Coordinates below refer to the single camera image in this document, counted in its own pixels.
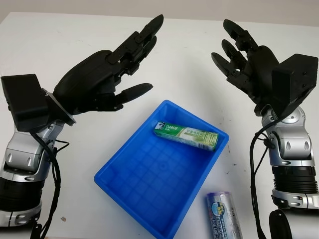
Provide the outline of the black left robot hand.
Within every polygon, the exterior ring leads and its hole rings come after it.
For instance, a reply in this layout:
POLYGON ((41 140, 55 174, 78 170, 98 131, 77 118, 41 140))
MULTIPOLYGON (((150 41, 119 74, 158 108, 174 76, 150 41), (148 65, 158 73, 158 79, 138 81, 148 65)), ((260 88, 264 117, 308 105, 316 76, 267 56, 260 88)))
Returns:
POLYGON ((141 32, 132 33, 116 50, 98 51, 69 70, 54 89, 54 96, 71 115, 115 112, 153 86, 142 83, 116 94, 123 75, 133 75, 154 48, 164 21, 162 14, 141 32))

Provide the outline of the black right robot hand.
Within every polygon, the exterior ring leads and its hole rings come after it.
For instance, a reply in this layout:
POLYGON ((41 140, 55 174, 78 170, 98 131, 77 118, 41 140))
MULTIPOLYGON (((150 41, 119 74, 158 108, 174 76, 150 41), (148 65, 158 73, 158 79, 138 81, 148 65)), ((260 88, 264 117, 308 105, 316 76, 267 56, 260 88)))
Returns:
POLYGON ((216 52, 211 53, 211 58, 226 80, 256 104, 254 112, 260 117, 263 108, 271 103, 271 72, 279 61, 270 48, 259 46, 250 33, 235 22, 225 19, 223 27, 236 46, 224 39, 221 45, 229 60, 216 52))

